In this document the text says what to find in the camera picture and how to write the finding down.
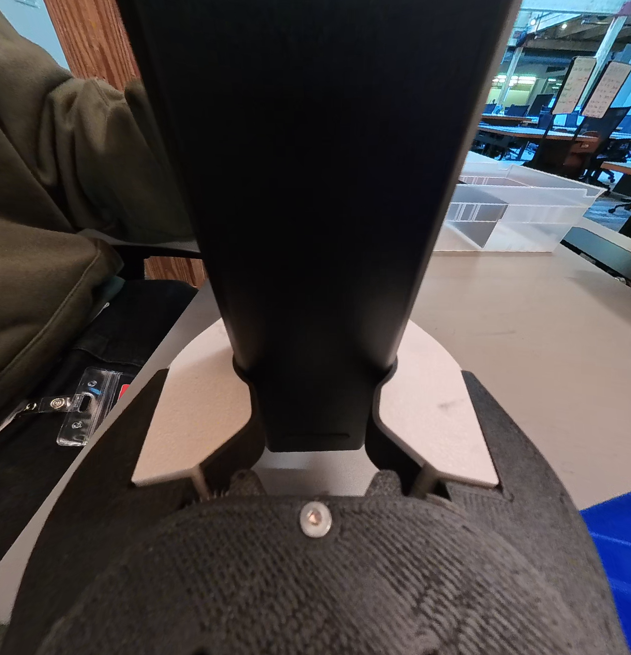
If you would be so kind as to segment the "wooden background table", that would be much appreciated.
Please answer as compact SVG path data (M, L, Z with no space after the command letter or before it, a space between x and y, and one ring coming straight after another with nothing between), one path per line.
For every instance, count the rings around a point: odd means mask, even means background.
M506 159L512 152L516 160L520 160L530 144L543 144L544 154L558 152L559 154L577 153L591 155L603 143L597 132L587 133L564 132L562 130L529 127L495 127L480 124L472 148L480 151L486 157Z

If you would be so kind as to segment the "wooden pillar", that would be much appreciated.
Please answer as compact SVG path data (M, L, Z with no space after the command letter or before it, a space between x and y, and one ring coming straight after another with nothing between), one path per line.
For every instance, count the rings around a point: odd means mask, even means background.
M45 1L71 73L123 91L140 71L115 1ZM204 265L187 246L116 246L127 280L178 280L199 289Z

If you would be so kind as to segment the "clear badge holder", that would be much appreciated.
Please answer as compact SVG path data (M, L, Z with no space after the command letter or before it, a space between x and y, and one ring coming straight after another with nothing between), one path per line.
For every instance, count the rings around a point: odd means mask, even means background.
M83 447L128 386L127 376L121 372L89 367L84 370L74 393L25 400L16 407L10 419L61 415L63 422L57 434L57 445Z

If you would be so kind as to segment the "black power bank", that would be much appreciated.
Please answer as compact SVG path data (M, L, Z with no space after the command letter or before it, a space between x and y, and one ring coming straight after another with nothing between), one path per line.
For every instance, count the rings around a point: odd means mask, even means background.
M358 449L519 1L119 1L269 450Z

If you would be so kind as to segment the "blue plastic bin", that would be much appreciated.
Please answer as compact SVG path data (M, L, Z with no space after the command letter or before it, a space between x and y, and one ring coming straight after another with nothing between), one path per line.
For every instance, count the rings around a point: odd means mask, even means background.
M580 513L603 564L631 651L631 492Z

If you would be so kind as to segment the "black pants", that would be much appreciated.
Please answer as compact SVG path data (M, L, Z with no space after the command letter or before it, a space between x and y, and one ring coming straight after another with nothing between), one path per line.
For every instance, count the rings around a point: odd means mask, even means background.
M197 294L176 280L131 280L70 342L27 393L37 400L70 396L91 367L131 382ZM0 430L0 560L80 453L57 444L64 416L17 417Z

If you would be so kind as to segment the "black flat panel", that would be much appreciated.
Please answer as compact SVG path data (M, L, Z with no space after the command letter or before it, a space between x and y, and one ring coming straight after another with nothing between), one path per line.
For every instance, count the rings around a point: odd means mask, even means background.
M582 227L573 227L561 244L588 257L601 270L631 284L631 251Z

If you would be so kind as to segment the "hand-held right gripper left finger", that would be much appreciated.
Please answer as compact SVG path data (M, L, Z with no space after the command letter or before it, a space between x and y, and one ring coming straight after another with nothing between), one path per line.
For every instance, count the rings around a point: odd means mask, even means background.
M264 447L254 393L236 371L219 319L170 364L131 481L146 487L189 479L206 499L228 489Z

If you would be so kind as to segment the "clear plastic bin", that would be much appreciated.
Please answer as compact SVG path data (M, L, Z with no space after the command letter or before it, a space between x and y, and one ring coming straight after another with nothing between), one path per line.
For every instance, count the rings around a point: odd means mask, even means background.
M603 187L508 166L459 176L436 252L550 253L605 193Z

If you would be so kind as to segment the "white whiteboard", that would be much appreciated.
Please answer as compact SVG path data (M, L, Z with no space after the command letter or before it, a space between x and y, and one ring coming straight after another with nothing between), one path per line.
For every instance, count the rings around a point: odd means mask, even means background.
M550 110L552 115L566 115L575 110L596 64L596 58L591 56L576 56L573 58Z
M631 73L631 64L609 61L580 111L585 118L601 119Z

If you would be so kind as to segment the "black office chair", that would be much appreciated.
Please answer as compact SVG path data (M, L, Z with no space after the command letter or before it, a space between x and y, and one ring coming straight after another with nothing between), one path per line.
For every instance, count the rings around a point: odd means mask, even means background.
M579 177L580 181L588 184L598 183L601 162L605 160L605 156L610 157L612 155L609 152L609 150L613 149L609 145L611 143L611 135L616 131L622 120L626 118L630 109L631 106L611 107L606 110L604 116L600 119L594 117L585 117L583 119L581 134L595 132L597 144L589 160L584 165L584 171Z

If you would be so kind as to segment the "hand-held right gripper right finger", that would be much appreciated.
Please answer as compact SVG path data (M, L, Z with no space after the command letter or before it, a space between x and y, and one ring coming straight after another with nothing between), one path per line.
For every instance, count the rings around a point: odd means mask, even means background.
M460 365L412 320L376 390L365 448L378 469L397 474L407 495L447 483L500 484Z

